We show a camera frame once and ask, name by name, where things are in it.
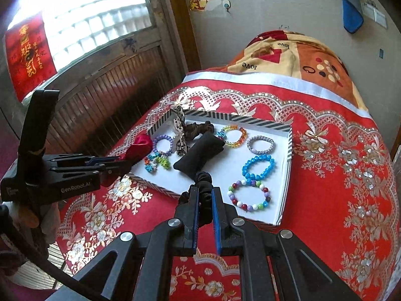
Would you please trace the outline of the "leopard print bow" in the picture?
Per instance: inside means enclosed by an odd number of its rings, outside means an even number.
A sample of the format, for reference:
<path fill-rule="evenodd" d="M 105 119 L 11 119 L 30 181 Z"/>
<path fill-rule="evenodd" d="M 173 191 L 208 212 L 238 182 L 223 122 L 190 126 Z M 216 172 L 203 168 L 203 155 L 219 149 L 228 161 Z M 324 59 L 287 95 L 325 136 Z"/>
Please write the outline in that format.
<path fill-rule="evenodd" d="M 175 137 L 173 138 L 173 147 L 177 155 L 184 156 L 188 151 L 188 146 L 185 140 L 185 113 L 181 106 L 177 105 L 172 108 L 175 113 L 173 119 L 173 130 Z"/>

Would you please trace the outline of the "dark brown scrunchie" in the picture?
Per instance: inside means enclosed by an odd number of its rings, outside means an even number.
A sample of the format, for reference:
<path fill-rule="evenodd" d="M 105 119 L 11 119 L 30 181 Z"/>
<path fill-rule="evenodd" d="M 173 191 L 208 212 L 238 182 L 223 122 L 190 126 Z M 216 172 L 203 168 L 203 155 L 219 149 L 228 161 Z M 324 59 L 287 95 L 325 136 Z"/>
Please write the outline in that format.
<path fill-rule="evenodd" d="M 214 133 L 214 125 L 210 123 L 210 121 L 206 121 L 201 124 L 191 123 L 185 124 L 184 127 L 184 135 L 187 141 L 192 141 L 200 134 L 205 134 L 206 132 Z"/>

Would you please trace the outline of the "black scrunchie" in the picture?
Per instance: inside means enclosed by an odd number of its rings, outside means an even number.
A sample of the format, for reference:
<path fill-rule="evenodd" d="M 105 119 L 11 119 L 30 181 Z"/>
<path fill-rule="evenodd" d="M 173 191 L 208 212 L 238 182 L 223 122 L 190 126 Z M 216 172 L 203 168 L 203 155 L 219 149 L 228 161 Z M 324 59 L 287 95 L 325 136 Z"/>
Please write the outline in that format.
<path fill-rule="evenodd" d="M 197 172 L 194 178 L 194 185 L 198 188 L 198 227 L 210 224 L 212 215 L 212 178 L 207 172 Z"/>

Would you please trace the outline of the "striped white tray box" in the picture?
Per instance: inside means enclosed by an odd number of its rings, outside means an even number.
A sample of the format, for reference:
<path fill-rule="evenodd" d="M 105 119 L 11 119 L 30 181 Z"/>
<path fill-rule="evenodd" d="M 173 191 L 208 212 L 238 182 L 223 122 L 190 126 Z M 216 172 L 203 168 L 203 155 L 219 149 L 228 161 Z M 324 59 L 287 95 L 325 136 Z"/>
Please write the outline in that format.
<path fill-rule="evenodd" d="M 293 138 L 291 124 L 213 111 L 185 110 L 184 112 L 185 122 L 188 124 L 194 122 L 199 124 L 210 121 L 214 125 L 215 132 L 230 125 L 238 125 L 239 128 L 243 127 L 247 131 L 247 138 L 241 146 L 231 148 L 225 145 L 224 151 L 207 161 L 202 169 L 202 171 L 206 171 L 212 176 L 213 185 L 220 187 L 223 201 L 228 204 L 232 204 L 228 196 L 229 184 L 245 179 L 242 176 L 242 167 L 247 161 L 257 156 L 247 148 L 246 141 L 248 137 L 261 135 L 270 137 L 275 142 L 275 148 L 270 153 L 272 159 L 275 160 L 275 166 L 267 178 L 262 180 L 262 184 L 269 189 L 271 195 L 268 207 L 265 210 L 254 212 L 247 212 L 237 208 L 237 212 L 240 216 L 256 223 L 273 227 L 280 225 L 285 209 L 291 174 Z M 173 138 L 174 118 L 175 113 L 167 111 L 154 124 L 145 125 L 147 129 L 146 133 L 150 135 L 151 139 L 163 135 Z M 183 191 L 186 191 L 193 181 L 185 174 L 173 169 L 173 164 L 180 159 L 176 152 L 170 155 L 168 159 L 171 163 L 171 169 L 164 169 L 159 166 L 154 173 L 149 173 L 146 171 L 142 160 L 132 167 L 129 176 L 171 198 L 179 198 L 179 195 Z M 236 195 L 238 195 L 237 198 L 243 203 L 260 204 L 264 201 L 264 193 L 257 192 L 257 190 L 258 188 L 240 188 L 240 191 Z"/>

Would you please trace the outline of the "orange cream patterned blanket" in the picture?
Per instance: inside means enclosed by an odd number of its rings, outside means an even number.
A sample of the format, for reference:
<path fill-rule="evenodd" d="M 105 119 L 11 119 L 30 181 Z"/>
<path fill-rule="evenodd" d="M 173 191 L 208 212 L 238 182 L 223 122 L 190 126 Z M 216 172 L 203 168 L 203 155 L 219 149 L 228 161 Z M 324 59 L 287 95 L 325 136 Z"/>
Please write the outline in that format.
<path fill-rule="evenodd" d="M 368 109 L 342 60 L 318 39 L 301 33 L 282 30 L 261 33 L 228 64 L 212 70 L 298 78 L 328 89 L 358 109 Z"/>

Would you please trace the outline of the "red gold floral bedspread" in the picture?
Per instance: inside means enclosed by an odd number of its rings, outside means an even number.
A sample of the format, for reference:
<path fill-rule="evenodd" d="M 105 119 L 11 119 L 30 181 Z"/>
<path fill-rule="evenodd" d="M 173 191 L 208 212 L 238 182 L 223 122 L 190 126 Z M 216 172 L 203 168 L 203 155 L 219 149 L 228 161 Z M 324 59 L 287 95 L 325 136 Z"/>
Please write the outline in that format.
<path fill-rule="evenodd" d="M 281 225 L 294 232 L 363 300 L 383 300 L 399 247 L 391 158 L 372 118 L 355 103 L 301 89 L 190 80 L 148 111 L 114 148 L 122 155 L 171 106 L 290 124 L 293 157 Z M 173 216 L 176 199 L 134 179 L 73 198 L 57 243 L 72 272 L 125 231 L 137 235 Z"/>

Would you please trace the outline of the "dark red ribbon bow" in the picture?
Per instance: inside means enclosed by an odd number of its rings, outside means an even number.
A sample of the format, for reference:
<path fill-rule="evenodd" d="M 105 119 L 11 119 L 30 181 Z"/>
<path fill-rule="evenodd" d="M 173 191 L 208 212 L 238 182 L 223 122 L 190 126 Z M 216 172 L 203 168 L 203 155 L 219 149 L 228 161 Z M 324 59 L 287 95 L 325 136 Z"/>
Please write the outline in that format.
<path fill-rule="evenodd" d="M 113 162 L 105 162 L 106 169 L 101 173 L 101 186 L 110 187 L 117 178 L 123 178 L 131 168 L 145 158 L 152 150 L 152 141 L 148 134 L 140 134 L 125 154 Z"/>

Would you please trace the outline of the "wooden slatted headboard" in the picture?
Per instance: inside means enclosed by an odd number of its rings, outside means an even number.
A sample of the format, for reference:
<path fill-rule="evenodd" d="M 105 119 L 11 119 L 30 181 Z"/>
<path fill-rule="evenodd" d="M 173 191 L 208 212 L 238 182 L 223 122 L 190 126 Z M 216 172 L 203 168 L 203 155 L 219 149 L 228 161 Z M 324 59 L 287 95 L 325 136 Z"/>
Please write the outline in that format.
<path fill-rule="evenodd" d="M 100 47 L 57 75 L 46 137 L 49 154 L 103 156 L 181 81 L 167 27 L 150 27 Z"/>

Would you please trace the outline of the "blue grey hanging cloth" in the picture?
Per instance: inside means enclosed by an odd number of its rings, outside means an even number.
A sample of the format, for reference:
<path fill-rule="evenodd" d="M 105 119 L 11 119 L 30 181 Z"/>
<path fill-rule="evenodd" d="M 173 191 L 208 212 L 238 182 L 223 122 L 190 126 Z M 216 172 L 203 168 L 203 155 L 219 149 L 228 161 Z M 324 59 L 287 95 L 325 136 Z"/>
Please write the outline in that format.
<path fill-rule="evenodd" d="M 356 33 L 364 24 L 360 0 L 342 0 L 343 26 L 350 33 Z"/>

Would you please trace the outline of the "red paper window decoration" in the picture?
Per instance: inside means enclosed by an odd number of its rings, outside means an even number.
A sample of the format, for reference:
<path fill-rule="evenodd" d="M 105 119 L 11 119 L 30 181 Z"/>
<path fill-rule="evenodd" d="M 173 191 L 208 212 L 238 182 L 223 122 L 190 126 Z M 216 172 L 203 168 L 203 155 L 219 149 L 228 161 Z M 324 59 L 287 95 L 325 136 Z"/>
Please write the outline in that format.
<path fill-rule="evenodd" d="M 41 14 L 36 14 L 6 31 L 8 71 L 21 102 L 40 84 L 57 74 Z"/>

